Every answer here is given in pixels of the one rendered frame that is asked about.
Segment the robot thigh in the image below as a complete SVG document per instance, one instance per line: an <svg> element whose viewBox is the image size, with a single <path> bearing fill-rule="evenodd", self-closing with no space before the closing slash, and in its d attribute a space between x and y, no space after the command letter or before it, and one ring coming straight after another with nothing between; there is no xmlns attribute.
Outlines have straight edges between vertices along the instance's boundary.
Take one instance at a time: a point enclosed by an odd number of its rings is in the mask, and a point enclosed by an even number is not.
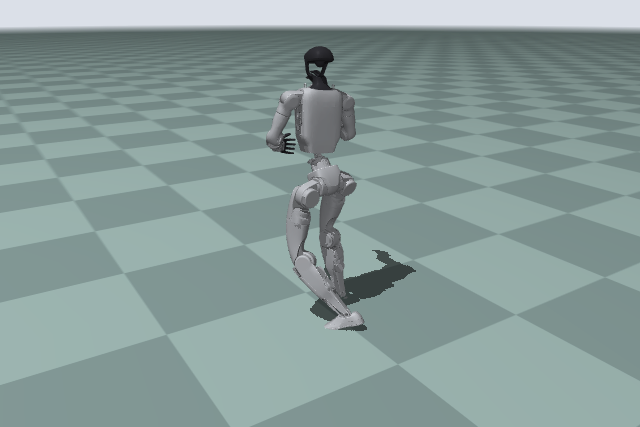
<svg viewBox="0 0 640 427"><path fill-rule="evenodd" d="M350 195L356 189L356 182L346 172L341 171L344 181L343 189L332 195L322 196L320 206L320 234L319 241L324 247L334 247L339 242L339 235L333 227L345 202L345 196Z"/></svg>
<svg viewBox="0 0 640 427"><path fill-rule="evenodd" d="M310 180L303 185L295 187L291 194L286 219L286 238L294 266L296 258L300 255L308 256L316 266L315 255L304 249L304 243L311 220L309 208L313 208L318 204L319 193L319 183Z"/></svg>

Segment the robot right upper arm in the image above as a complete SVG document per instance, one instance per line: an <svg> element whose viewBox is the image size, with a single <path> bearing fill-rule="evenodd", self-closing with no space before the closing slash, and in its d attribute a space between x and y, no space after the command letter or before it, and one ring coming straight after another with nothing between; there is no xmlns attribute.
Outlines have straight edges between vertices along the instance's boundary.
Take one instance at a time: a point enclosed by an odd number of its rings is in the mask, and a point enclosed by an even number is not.
<svg viewBox="0 0 640 427"><path fill-rule="evenodd" d="M340 138L344 141L348 141L353 139L356 135L354 113L355 100L345 92L341 92L341 94L343 96L342 123L344 127L341 128Z"/></svg>

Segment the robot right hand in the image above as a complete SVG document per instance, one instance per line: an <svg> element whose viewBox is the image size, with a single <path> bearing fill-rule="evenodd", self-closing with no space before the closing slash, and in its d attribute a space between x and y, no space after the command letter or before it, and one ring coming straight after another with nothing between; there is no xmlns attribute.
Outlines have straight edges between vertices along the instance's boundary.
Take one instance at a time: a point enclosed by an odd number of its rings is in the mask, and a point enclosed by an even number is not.
<svg viewBox="0 0 640 427"><path fill-rule="evenodd" d="M312 76L317 76L317 77L318 77L318 76L319 76L319 74L320 74L320 72L319 72L318 70L314 70L314 71L310 71L310 72L311 72L310 74L311 74ZM317 73L316 73L316 72L317 72ZM313 75L312 73L313 73L314 75ZM324 77L325 77L325 76L324 76ZM307 78L307 79L309 79L308 77L306 77L306 78ZM310 80L310 79L309 79L309 80ZM311 80L311 81L312 81L312 80ZM313 81L312 81L312 82L313 82ZM326 83L327 83L327 79L326 79ZM328 85L328 84L327 84L327 85Z"/></svg>

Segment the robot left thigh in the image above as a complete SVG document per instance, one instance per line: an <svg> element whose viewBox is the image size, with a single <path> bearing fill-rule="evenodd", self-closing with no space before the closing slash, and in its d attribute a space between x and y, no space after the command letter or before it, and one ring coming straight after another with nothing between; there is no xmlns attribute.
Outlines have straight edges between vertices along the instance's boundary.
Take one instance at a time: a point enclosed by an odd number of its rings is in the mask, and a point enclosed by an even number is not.
<svg viewBox="0 0 640 427"><path fill-rule="evenodd" d="M313 208L318 204L319 193L319 183L310 180L303 185L295 187L291 194L286 219L286 238L294 266L296 258L300 255L308 256L316 266L315 255L304 249L304 243L311 220L309 208Z"/></svg>

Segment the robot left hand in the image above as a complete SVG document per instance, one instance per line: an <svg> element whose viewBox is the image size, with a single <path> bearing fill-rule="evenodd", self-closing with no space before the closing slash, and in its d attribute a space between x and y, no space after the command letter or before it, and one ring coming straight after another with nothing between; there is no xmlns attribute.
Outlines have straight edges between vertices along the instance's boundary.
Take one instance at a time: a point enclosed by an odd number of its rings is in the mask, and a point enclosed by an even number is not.
<svg viewBox="0 0 640 427"><path fill-rule="evenodd" d="M285 137L284 137L284 139L283 139L283 142L285 142L285 146L284 146L284 150L282 150L282 151L281 151L281 153L285 153L285 154L294 154L294 152L288 152L288 151L285 151L286 149L287 149L287 150L295 150L295 148L286 147L286 145L296 145L295 143L287 143L287 142L286 142L286 141L295 141L295 140L296 140L296 139L290 139L290 138L285 139L287 136L290 136L290 135L291 135L291 133L286 133L286 134L285 134Z"/></svg>

